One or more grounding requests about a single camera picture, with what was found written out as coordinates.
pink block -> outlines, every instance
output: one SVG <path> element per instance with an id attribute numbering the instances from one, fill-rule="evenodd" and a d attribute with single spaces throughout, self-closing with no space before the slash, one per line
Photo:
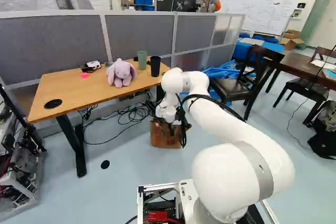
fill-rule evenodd
<path id="1" fill-rule="evenodd" d="M 88 78 L 89 77 L 89 73 L 81 73 L 80 76 L 82 76 L 82 78 Z"/>

black backpack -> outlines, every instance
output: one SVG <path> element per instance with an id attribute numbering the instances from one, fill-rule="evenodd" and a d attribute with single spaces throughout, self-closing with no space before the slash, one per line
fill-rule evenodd
<path id="1" fill-rule="evenodd" d="M 308 144 L 311 149 L 320 157 L 335 159 L 336 156 L 336 102 L 327 101 L 321 108 L 321 112 L 315 119 L 313 127 L 316 135 Z"/>

brown paper bag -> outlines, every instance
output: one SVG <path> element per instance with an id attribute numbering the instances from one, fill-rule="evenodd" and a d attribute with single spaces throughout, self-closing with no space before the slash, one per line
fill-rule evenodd
<path id="1" fill-rule="evenodd" d="M 151 121 L 151 142 L 152 146 L 158 148 L 181 148 L 181 126 L 174 125 L 174 135 L 171 135 L 169 124 L 159 122 L 157 119 Z"/>

wooden desk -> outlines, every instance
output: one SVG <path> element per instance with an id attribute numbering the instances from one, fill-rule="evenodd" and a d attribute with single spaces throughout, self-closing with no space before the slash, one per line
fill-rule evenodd
<path id="1" fill-rule="evenodd" d="M 266 93 L 270 91 L 281 71 L 307 79 L 329 89 L 336 90 L 336 81 L 325 77 L 323 71 L 320 71 L 319 75 L 316 77 L 320 67 L 309 63 L 310 59 L 311 57 L 301 55 L 296 52 L 289 52 L 285 55 L 280 62 L 279 67 L 276 69 L 266 89 Z"/>
<path id="2" fill-rule="evenodd" d="M 148 89 L 161 84 L 162 73 L 170 68 L 165 64 L 160 65 L 160 75 L 151 76 L 151 68 L 147 65 L 146 70 L 139 70 L 137 61 L 128 60 L 136 68 L 137 78 L 131 81 L 127 87 L 117 88 L 107 82 L 106 68 L 89 74 L 88 78 L 82 78 L 79 68 L 42 75 L 38 85 L 28 121 L 36 123 L 48 118 L 56 117 L 61 129 L 67 137 L 71 147 L 76 153 L 77 175 L 82 177 L 86 174 L 85 157 L 83 151 L 82 125 L 72 128 L 67 116 L 68 112 L 79 110 L 94 104 L 112 100 L 139 90 Z M 46 102 L 53 99 L 61 99 L 62 104 L 54 109 L 45 109 Z"/>

plush bunny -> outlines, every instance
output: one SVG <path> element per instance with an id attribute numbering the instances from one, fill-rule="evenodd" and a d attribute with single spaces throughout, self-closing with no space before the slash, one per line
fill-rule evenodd
<path id="1" fill-rule="evenodd" d="M 129 62 L 118 59 L 106 70 L 106 74 L 109 85 L 112 85 L 114 81 L 114 85 L 121 88 L 122 86 L 128 86 L 131 80 L 136 78 L 137 71 Z"/>

